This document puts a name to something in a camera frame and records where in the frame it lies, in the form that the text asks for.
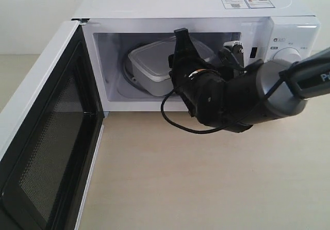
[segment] white microwave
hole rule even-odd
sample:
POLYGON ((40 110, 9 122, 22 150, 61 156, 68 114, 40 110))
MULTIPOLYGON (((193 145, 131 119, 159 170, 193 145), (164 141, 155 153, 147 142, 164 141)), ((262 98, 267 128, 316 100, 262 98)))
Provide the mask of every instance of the white microwave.
MULTIPOLYGON (((84 0, 0 114, 4 229, 78 228, 104 115, 160 110, 124 79, 123 56, 180 28, 215 53, 241 41, 247 65, 307 58, 320 22, 300 0, 84 0)), ((165 110, 187 111, 179 97, 165 110)))

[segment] label sticker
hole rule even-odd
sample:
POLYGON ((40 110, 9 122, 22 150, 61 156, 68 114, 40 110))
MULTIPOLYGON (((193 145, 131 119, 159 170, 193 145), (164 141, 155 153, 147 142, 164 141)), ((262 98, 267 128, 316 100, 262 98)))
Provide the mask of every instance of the label sticker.
POLYGON ((270 0, 245 0, 249 8, 275 8, 270 0))
POLYGON ((245 0, 221 0, 225 9, 248 9, 245 0))

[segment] open microwave door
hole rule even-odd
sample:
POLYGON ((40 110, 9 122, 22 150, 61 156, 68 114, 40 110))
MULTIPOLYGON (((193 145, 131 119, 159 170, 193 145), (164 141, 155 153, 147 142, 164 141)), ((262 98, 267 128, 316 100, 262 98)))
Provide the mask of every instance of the open microwave door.
POLYGON ((82 27, 64 22, 0 114, 1 229, 74 229, 103 118, 82 27))

